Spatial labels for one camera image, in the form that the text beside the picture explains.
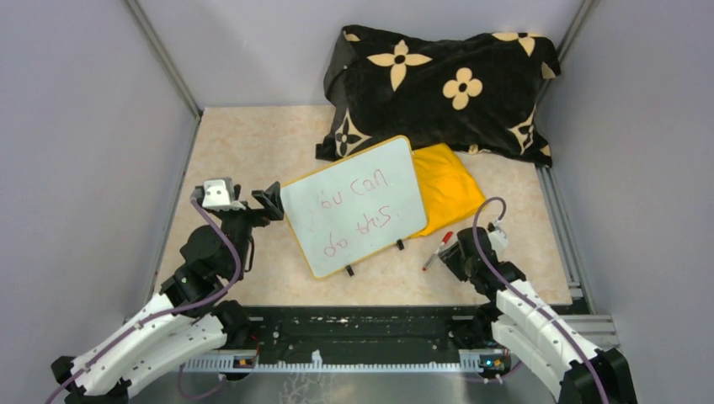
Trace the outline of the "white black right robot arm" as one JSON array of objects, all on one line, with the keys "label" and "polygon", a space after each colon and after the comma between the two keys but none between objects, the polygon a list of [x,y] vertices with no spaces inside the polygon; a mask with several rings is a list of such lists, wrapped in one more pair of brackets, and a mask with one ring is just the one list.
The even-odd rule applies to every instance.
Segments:
[{"label": "white black right robot arm", "polygon": [[489,225],[459,231],[456,243],[438,254],[458,280],[489,300],[477,309],[467,336],[515,354],[558,403],[637,402],[624,355],[568,325],[514,263],[499,259],[506,244],[505,233]]}]

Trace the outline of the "yellow framed whiteboard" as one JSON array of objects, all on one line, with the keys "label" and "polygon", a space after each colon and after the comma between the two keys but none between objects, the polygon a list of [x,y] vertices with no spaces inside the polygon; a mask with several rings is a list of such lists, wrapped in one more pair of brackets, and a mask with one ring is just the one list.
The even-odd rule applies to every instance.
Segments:
[{"label": "yellow framed whiteboard", "polygon": [[345,270],[427,225],[406,136],[328,164],[282,186],[285,217],[312,275]]}]

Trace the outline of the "red capped white marker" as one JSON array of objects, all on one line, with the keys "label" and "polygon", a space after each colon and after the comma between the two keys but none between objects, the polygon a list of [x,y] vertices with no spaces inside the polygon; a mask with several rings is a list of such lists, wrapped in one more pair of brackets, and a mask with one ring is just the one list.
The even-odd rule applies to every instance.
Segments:
[{"label": "red capped white marker", "polygon": [[435,249],[435,251],[429,256],[427,261],[424,263],[422,270],[427,271],[429,267],[434,263],[434,261],[439,257],[439,254],[444,250],[445,246],[448,244],[449,240],[452,238],[454,232],[448,231],[441,239],[440,244]]}]

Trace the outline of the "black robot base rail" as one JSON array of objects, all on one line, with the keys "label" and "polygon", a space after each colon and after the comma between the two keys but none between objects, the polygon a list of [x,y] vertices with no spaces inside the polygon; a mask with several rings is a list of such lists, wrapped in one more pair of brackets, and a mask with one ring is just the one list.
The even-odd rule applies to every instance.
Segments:
[{"label": "black robot base rail", "polygon": [[493,303],[481,306],[372,308],[258,307],[245,309],[233,300],[214,307],[205,320],[161,338],[136,359],[124,380],[138,385],[140,378],[159,376],[159,365],[215,366],[210,354],[237,350],[221,369],[237,380],[261,365],[277,371],[307,364],[320,354],[324,366],[357,369],[406,369],[417,365],[454,364],[470,350],[487,350],[493,357],[471,360],[466,370],[484,370],[491,378],[513,365],[509,349],[496,341],[492,324],[500,313]]}]

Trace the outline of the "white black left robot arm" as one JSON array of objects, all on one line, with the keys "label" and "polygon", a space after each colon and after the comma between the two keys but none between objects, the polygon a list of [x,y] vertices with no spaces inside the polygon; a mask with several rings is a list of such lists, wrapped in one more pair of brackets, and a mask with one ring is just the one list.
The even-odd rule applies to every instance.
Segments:
[{"label": "white black left robot arm", "polygon": [[196,355],[242,348],[252,341],[252,322],[227,292],[253,268],[253,229],[285,217],[280,183],[239,200],[240,186],[212,178],[194,188],[190,203],[205,220],[179,249],[183,263],[157,293],[119,329],[86,353],[51,364],[67,403],[127,403],[154,380]]}]

